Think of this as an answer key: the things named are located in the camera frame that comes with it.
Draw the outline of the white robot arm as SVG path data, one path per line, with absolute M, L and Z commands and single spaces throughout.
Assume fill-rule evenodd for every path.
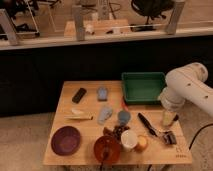
M 213 117 L 213 88 L 205 84 L 207 78 L 207 68 L 198 62 L 173 69 L 166 74 L 166 87 L 158 96 L 164 107 L 164 126 L 172 124 L 186 100 Z

